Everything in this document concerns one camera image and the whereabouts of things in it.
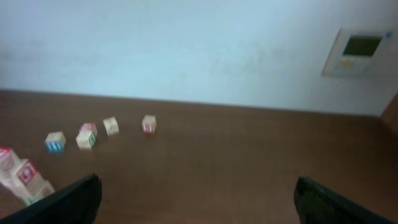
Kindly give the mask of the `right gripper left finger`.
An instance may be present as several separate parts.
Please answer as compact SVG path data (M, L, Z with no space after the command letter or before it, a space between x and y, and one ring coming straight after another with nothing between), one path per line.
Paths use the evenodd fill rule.
M101 179L90 174L1 219L1 224L92 224L101 199Z

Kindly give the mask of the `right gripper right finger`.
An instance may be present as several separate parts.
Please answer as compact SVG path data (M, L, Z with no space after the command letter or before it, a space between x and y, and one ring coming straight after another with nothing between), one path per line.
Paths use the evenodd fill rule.
M301 224L394 224L309 177L299 177L294 204Z

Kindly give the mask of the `blue 5 block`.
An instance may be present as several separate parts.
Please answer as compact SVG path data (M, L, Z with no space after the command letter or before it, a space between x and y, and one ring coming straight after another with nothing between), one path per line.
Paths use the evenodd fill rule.
M54 188L52 187L52 184L49 181L46 181L43 185L43 187L39 190L39 192L33 196L32 198L30 197L24 197L21 198L21 200L25 203L26 206L32 205L40 200L42 200L45 197L48 197L49 195L53 194L55 192Z

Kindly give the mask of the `block 5 with green side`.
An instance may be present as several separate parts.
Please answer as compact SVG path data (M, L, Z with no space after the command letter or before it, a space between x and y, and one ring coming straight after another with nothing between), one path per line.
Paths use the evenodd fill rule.
M28 159L27 162L15 172L14 177L16 178L17 186L21 184L28 186L36 180L44 180L36 165Z

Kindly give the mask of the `block with blue T side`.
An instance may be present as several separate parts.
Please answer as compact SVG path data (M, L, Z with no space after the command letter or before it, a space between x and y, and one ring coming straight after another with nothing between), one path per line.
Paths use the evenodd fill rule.
M9 176L9 174L21 164L21 160L11 148L1 147L0 152L1 175Z

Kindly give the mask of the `block with animal drawing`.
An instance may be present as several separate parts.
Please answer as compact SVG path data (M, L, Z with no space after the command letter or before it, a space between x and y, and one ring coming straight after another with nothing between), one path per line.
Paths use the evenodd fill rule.
M32 198L39 192L39 190L43 187L43 185L46 181L47 180L36 180L36 181L30 183L28 186L23 185L23 184L18 185L17 188L18 188L20 197Z

